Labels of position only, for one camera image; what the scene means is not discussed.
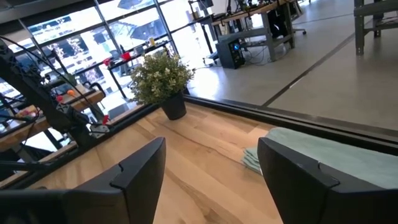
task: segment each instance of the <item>grey floor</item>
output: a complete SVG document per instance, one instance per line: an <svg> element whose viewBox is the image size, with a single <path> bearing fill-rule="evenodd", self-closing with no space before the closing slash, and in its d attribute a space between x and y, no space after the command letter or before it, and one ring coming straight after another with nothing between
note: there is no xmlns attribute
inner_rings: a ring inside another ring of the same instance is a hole
<svg viewBox="0 0 398 224"><path fill-rule="evenodd" d="M380 39L368 34L365 54L357 57L353 2L305 2L302 5L305 14L294 21L294 27L306 29L307 35L296 33L295 49L288 50L274 63L266 62L266 54L262 66L198 70L190 91L209 99L398 130L398 29L384 30ZM336 49L342 42L346 45ZM321 60L334 49L334 55ZM285 51L286 48L281 47L279 54ZM298 83L278 98L272 98L308 69L308 74Z"/></svg>

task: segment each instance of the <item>folded cloth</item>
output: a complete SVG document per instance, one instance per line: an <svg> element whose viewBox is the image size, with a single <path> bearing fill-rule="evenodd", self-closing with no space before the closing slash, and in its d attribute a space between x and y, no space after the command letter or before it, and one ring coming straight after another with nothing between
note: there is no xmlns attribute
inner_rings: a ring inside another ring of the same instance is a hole
<svg viewBox="0 0 398 224"><path fill-rule="evenodd" d="M242 162L245 166L261 174L261 167L259 163L259 159L257 157L257 148L250 147L244 150L244 157L242 158Z"/></svg>

